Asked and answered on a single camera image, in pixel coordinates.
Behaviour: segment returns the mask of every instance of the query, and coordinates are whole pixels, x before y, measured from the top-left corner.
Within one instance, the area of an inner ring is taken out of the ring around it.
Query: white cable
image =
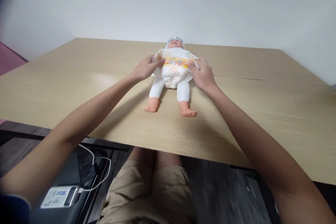
[[[81,144],[79,144],[78,146],[80,146],[80,147],[86,149],[88,152],[90,152],[90,153],[92,154],[92,165],[93,165],[93,164],[95,163],[95,157],[94,157],[95,155],[93,154],[93,152],[90,151],[88,148],[84,147],[84,146],[81,145]]]
[[[100,183],[99,183],[98,185],[96,185],[94,188],[91,188],[91,189],[80,188],[79,191],[78,191],[78,193],[81,193],[81,192],[83,192],[83,191],[92,191],[92,190],[96,189],[101,183],[104,182],[105,179],[107,179],[107,177],[108,177],[109,174],[110,174],[110,169],[111,169],[111,159],[109,159],[109,158],[107,158],[107,157],[99,157],[99,158],[95,161],[95,157],[94,157],[95,155],[93,154],[92,151],[90,151],[88,148],[84,147],[84,146],[81,145],[81,144],[79,144],[79,146],[80,146],[80,147],[83,147],[84,149],[86,149],[88,152],[90,152],[90,153],[92,154],[92,156],[93,156],[93,158],[92,158],[92,165],[94,165],[95,162],[96,162],[99,158],[107,159],[107,160],[110,162],[110,164],[109,164],[109,166],[108,166],[108,170],[109,170],[109,171],[108,171],[106,177],[105,177],[102,181],[100,181]]]

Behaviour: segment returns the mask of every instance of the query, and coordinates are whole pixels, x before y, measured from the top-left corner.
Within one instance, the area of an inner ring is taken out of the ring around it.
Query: wood grain surface
[[[0,77],[0,118],[54,128],[164,43],[77,38]],[[212,65],[220,88],[271,134],[311,179],[336,184],[336,92],[276,49],[186,45]],[[211,101],[191,85],[196,117],[182,117],[176,90],[157,113],[143,107],[153,78],[136,85],[91,136],[251,167]]]

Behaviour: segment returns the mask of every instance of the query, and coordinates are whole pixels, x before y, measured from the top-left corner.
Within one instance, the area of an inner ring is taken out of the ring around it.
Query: pink object
[[[0,42],[0,75],[9,72],[24,63],[26,63],[24,59]]]

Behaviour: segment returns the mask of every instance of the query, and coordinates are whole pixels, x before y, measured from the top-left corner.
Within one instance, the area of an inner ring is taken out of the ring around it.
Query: doll leg
[[[149,104],[143,109],[147,112],[156,112],[159,106],[159,98],[165,83],[162,78],[155,77],[152,88],[149,92]]]
[[[190,87],[188,82],[179,82],[177,84],[177,100],[180,104],[181,115],[194,117],[195,111],[189,108]]]

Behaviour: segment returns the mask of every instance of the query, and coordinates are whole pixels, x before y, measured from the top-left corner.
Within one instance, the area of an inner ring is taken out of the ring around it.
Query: baby doll
[[[147,112],[156,112],[159,106],[159,97],[162,89],[177,88],[177,100],[183,116],[193,117],[195,111],[189,108],[190,87],[189,81],[193,78],[188,68],[188,62],[195,62],[197,58],[189,51],[184,49],[182,39],[173,37],[168,40],[165,49],[158,51],[153,57],[153,62],[164,57],[166,59],[163,66],[157,67],[153,73],[154,83],[149,93],[149,105],[144,108]]]

